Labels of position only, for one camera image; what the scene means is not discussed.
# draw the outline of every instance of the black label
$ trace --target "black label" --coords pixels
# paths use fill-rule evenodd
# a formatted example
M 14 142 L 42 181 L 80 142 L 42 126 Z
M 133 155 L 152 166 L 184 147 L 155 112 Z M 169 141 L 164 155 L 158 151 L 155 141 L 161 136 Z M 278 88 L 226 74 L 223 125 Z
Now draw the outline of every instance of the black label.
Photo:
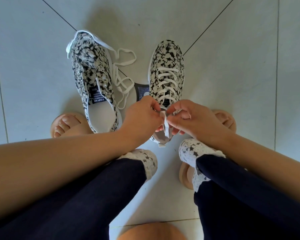
M 90 87 L 89 93 L 90 93 L 90 98 L 92 99 L 93 104 L 106 101 L 105 97 L 102 96 L 101 93 L 99 92 L 98 86 Z

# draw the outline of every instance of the pant leg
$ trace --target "pant leg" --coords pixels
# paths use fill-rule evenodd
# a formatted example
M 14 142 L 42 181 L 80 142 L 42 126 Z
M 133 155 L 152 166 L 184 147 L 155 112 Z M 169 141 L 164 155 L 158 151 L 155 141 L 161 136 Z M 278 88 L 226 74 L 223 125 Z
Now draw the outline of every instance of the pant leg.
M 141 161 L 114 160 L 0 221 L 0 239 L 109 239 L 146 179 Z
M 204 238 L 300 239 L 300 204 L 229 159 L 196 161 L 210 181 L 194 194 Z

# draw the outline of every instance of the navy trousers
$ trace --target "navy trousers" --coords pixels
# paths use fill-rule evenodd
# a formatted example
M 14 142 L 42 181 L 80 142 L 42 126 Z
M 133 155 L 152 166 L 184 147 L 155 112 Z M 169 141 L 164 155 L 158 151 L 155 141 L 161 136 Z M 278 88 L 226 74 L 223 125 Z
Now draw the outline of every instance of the navy trousers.
M 300 204 L 231 160 L 203 155 L 194 194 L 205 240 L 300 239 Z M 109 239 L 109 224 L 146 180 L 143 163 L 97 168 L 0 220 L 0 239 Z

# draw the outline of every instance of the white shoelace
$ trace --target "white shoelace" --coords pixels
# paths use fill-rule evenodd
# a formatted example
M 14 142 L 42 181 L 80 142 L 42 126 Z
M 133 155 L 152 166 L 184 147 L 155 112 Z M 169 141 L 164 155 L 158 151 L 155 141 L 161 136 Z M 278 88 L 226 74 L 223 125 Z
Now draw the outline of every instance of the white shoelace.
M 123 48 L 119 48 L 117 51 L 115 51 L 111 46 L 107 45 L 106 43 L 104 43 L 102 40 L 99 39 L 99 37 L 95 36 L 94 34 L 92 34 L 91 32 L 89 31 L 86 31 L 86 30 L 79 30 L 75 33 L 74 35 L 74 39 L 71 40 L 71 42 L 68 44 L 67 48 L 66 48 L 66 52 L 68 53 L 68 59 L 69 59 L 69 53 L 71 51 L 71 47 L 72 47 L 72 44 L 74 42 L 74 40 L 76 39 L 77 35 L 79 32 L 85 32 L 85 33 L 88 33 L 89 35 L 92 36 L 92 38 L 95 40 L 95 42 L 97 42 L 98 44 L 102 45 L 103 47 L 107 48 L 108 50 L 111 50 L 114 52 L 114 55 L 115 55 L 115 58 L 116 60 L 119 59 L 119 52 L 120 51 L 123 51 L 125 53 L 132 53 L 133 56 L 134 56 L 134 59 L 132 60 L 128 60 L 126 62 L 122 62 L 122 63 L 113 63 L 112 64 L 112 82 L 115 84 L 115 86 L 117 87 L 117 89 L 119 90 L 119 92 L 121 92 L 122 94 L 122 99 L 117 103 L 117 106 L 118 106 L 118 109 L 124 109 L 125 106 L 126 106 L 126 103 L 127 103 L 127 98 L 129 96 L 129 92 L 130 90 L 134 87 L 134 81 L 129 78 L 129 77 L 126 77 L 124 79 L 121 79 L 120 75 L 119 75 L 119 71 L 118 71 L 118 67 L 117 66 L 127 66 L 127 65 L 130 65 L 132 63 L 134 63 L 137 59 L 137 56 L 136 54 L 132 51 L 132 50 L 129 50 L 129 49 L 123 49 Z M 126 86 L 123 81 L 124 80 L 130 80 L 131 81 L 131 85 L 130 86 Z M 123 103 L 123 106 L 120 107 L 119 104 L 124 100 L 124 103 Z
M 173 72 L 176 72 L 178 73 L 179 70 L 178 69 L 175 69 L 175 68 L 167 68 L 167 67 L 159 67 L 158 68 L 158 71 L 164 71 L 165 73 L 161 73 L 158 75 L 158 79 L 160 79 L 160 77 L 163 77 L 163 76 L 172 76 L 174 79 L 177 79 L 177 76 L 175 75 L 175 73 Z M 174 87 L 170 87 L 170 86 L 167 86 L 165 84 L 168 84 L 168 83 L 171 83 L 174 85 Z M 158 103 L 160 103 L 162 101 L 162 103 L 164 102 L 165 99 L 169 99 L 169 100 L 172 100 L 172 101 L 176 101 L 175 98 L 171 97 L 169 94 L 165 94 L 168 90 L 170 90 L 170 92 L 172 92 L 173 94 L 176 94 L 176 91 L 174 90 L 174 88 L 177 87 L 177 83 L 175 80 L 173 79 L 170 79 L 170 78 L 165 78 L 162 82 L 160 82 L 158 84 L 158 88 L 160 88 L 162 85 L 164 85 L 163 89 L 159 90 L 158 91 L 158 94 L 163 94 L 162 96 L 160 96 L 158 98 Z
M 175 68 L 167 68 L 167 67 L 159 67 L 159 68 L 158 68 L 158 71 L 164 71 L 164 72 L 165 72 L 165 73 L 159 74 L 159 75 L 158 75 L 158 79 L 159 79 L 160 77 L 163 77 L 163 76 L 166 76 L 166 77 L 172 76 L 173 79 L 176 79 L 177 76 L 176 76 L 175 73 L 173 73 L 173 72 L 176 72 L 176 73 L 179 72 L 178 69 L 175 69 Z M 172 100 L 172 101 L 174 101 L 174 102 L 176 101 L 175 98 L 171 97 L 169 94 L 165 94 L 165 93 L 166 93 L 167 91 L 169 91 L 169 90 L 170 90 L 170 92 L 172 92 L 173 94 L 176 94 L 176 91 L 175 91 L 174 88 L 177 87 L 177 83 L 176 83 L 176 81 L 173 80 L 173 79 L 170 79 L 170 78 L 164 78 L 164 80 L 158 84 L 158 88 L 160 88 L 162 85 L 164 85 L 164 86 L 163 86 L 164 88 L 158 91 L 158 94 L 163 94 L 162 96 L 160 96 L 160 97 L 158 98 L 158 103 L 160 103 L 161 101 L 162 101 L 162 103 L 163 103 L 165 99 L 169 99 L 169 100 Z M 171 84 L 173 84 L 174 86 L 171 87 L 171 86 L 165 85 L 165 84 L 168 84 L 168 83 L 171 83 Z M 168 124 L 168 121 L 167 121 L 167 116 L 166 116 L 165 111 L 161 111 L 160 116 L 162 116 L 162 117 L 164 118 L 164 125 L 163 125 L 164 135 L 165 135 L 166 137 L 169 137 L 169 124 Z

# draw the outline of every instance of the shoelace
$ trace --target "shoelace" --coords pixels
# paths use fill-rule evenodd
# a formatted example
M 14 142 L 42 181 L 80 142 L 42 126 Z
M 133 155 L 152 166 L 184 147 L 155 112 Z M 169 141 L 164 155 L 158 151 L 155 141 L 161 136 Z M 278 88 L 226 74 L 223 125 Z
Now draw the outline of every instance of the shoelace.
M 113 51 L 116 60 L 119 59 L 119 53 L 120 53 L 120 51 L 123 51 L 125 53 L 132 53 L 133 54 L 134 59 L 132 59 L 132 60 L 128 60 L 128 61 L 122 62 L 122 63 L 113 63 L 112 64 L 112 83 L 115 84 L 115 86 L 117 87 L 117 89 L 119 90 L 119 92 L 121 92 L 121 94 L 122 94 L 122 99 L 117 103 L 117 106 L 118 106 L 118 109 L 124 109 L 125 106 L 126 106 L 126 103 L 127 103 L 127 98 L 129 96 L 129 92 L 134 87 L 134 81 L 131 78 L 129 78 L 129 77 L 121 79 L 121 77 L 119 75 L 119 71 L 118 71 L 118 67 L 117 66 L 123 66 L 124 67 L 124 66 L 127 66 L 127 65 L 130 65 L 130 64 L 134 63 L 136 61 L 136 59 L 137 59 L 136 54 L 132 50 L 123 49 L 123 48 L 119 48 L 117 51 L 115 51 L 111 46 L 109 46 L 106 43 L 104 43 L 102 40 L 99 39 L 99 37 L 95 36 L 91 32 L 85 31 L 85 30 L 79 30 L 79 31 L 77 31 L 75 33 L 74 39 L 70 41 L 70 43 L 68 44 L 68 46 L 66 48 L 66 52 L 68 53 L 68 59 L 69 59 L 69 53 L 71 51 L 72 44 L 73 44 L 74 40 L 76 39 L 78 33 L 80 33 L 80 32 L 88 33 L 89 35 L 92 36 L 92 38 L 94 39 L 95 42 L 97 42 L 98 44 L 100 44 L 104 48 L 107 48 L 108 50 Z M 127 79 L 131 81 L 131 85 L 128 86 L 128 87 L 123 83 L 124 80 L 127 80 Z M 120 107 L 119 105 L 120 105 L 120 103 L 123 100 L 124 100 L 123 106 Z
M 159 67 L 158 71 L 164 71 L 165 72 L 165 73 L 160 73 L 158 75 L 158 79 L 160 79 L 160 77 L 163 77 L 163 76 L 167 76 L 167 77 L 172 76 L 174 79 L 177 79 L 177 76 L 173 72 L 179 73 L 178 69 L 167 68 L 167 67 Z M 168 83 L 173 84 L 174 87 L 170 87 L 170 86 L 165 85 L 165 84 L 168 84 Z M 158 94 L 163 93 L 163 95 L 158 98 L 158 103 L 160 103 L 161 101 L 163 103 L 165 99 L 169 99 L 169 100 L 172 100 L 172 101 L 175 102 L 176 101 L 175 98 L 171 97 L 170 94 L 165 94 L 165 93 L 170 90 L 170 92 L 172 92 L 174 95 L 176 95 L 176 91 L 174 90 L 174 88 L 177 87 L 176 81 L 173 80 L 173 79 L 170 79 L 170 78 L 164 78 L 164 80 L 158 84 L 158 88 L 160 88 L 162 85 L 164 85 L 163 86 L 164 88 L 159 90 Z
M 173 72 L 179 73 L 178 69 L 167 68 L 167 67 L 159 67 L 158 71 L 165 72 L 165 73 L 160 73 L 158 75 L 158 79 L 160 79 L 160 77 L 163 77 L 163 76 L 167 76 L 167 77 L 172 76 L 174 79 L 177 79 L 177 76 Z M 168 83 L 173 84 L 174 87 L 165 85 L 165 84 L 168 84 Z M 177 87 L 176 81 L 173 80 L 173 79 L 170 79 L 170 78 L 164 78 L 164 80 L 158 84 L 158 88 L 160 88 L 162 85 L 163 85 L 164 88 L 161 89 L 161 90 L 159 90 L 158 94 L 163 94 L 163 95 L 158 98 L 158 103 L 160 103 L 161 101 L 163 103 L 165 99 L 169 99 L 169 100 L 172 100 L 172 101 L 175 102 L 176 101 L 175 98 L 171 97 L 170 94 L 165 94 L 165 93 L 170 90 L 170 92 L 172 92 L 174 95 L 176 95 L 176 91 L 174 90 L 174 88 Z M 164 118 L 164 125 L 163 125 L 164 135 L 166 137 L 169 137 L 169 124 L 168 124 L 168 121 L 167 121 L 166 112 L 165 111 L 161 111 L 160 112 L 160 116 Z

